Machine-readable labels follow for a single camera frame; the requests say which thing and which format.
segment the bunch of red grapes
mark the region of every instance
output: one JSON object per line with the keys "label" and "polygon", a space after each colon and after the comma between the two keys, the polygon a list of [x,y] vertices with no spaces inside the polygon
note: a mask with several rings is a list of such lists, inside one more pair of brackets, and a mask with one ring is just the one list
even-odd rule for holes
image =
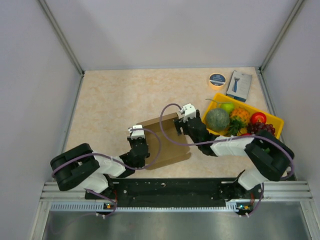
{"label": "bunch of red grapes", "polygon": [[247,127],[248,133],[249,134],[256,134],[260,130],[266,130],[269,133],[271,133],[273,136],[275,135],[276,129],[272,124],[265,124],[262,122],[256,122],[254,124],[249,123]]}

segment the green melon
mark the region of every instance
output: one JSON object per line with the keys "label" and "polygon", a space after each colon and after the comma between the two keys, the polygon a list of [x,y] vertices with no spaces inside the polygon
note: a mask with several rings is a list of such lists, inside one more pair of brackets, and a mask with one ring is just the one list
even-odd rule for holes
{"label": "green melon", "polygon": [[205,116],[206,126],[215,132],[226,129],[230,123],[229,114],[222,108],[211,109]]}

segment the gray wall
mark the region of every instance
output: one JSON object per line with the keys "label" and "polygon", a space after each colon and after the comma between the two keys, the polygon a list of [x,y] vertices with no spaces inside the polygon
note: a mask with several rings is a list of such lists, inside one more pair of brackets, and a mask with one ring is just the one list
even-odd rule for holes
{"label": "gray wall", "polygon": [[0,233],[27,239],[80,81],[35,0],[1,1]]}
{"label": "gray wall", "polygon": [[265,71],[297,175],[320,210],[320,1],[308,0]]}
{"label": "gray wall", "polygon": [[47,0],[85,70],[260,66],[296,0]]}

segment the gray box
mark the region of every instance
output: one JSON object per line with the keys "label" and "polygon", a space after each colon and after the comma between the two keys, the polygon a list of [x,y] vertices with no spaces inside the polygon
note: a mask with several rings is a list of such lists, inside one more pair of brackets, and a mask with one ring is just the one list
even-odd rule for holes
{"label": "gray box", "polygon": [[241,102],[245,102],[248,97],[251,81],[252,75],[234,70],[226,95]]}

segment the yellow container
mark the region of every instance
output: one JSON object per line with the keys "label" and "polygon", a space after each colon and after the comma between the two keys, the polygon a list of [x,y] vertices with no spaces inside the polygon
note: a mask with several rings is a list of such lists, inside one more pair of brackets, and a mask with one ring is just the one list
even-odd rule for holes
{"label": "yellow container", "polygon": [[[275,128],[275,137],[277,139],[280,138],[280,134],[281,134],[281,131],[284,127],[284,120],[277,117],[277,116],[273,116],[271,115],[270,113],[267,113],[265,111],[261,111],[253,106],[250,106],[248,104],[245,104],[244,102],[242,101],[238,101],[238,100],[235,100],[229,96],[226,96],[226,95],[223,95],[221,93],[217,93],[214,97],[213,97],[213,100],[217,101],[217,102],[232,102],[235,106],[235,108],[239,108],[239,107],[242,107],[242,108],[245,108],[246,110],[248,110],[248,112],[252,115],[254,113],[257,113],[257,112],[260,112],[260,113],[264,113],[266,115],[266,124],[272,124],[273,127]],[[209,107],[207,108],[207,110],[205,111],[204,115],[202,116],[202,122],[204,124],[207,124],[206,123],[206,115],[207,113],[211,110],[211,109],[215,109],[217,108],[218,104],[214,101],[211,101],[210,102],[210,105]],[[218,134],[218,135],[225,135],[227,134],[227,130],[223,130],[223,131],[219,131],[219,132],[215,132],[215,131],[212,131],[210,129],[207,128],[207,130],[212,133],[212,134]]]}

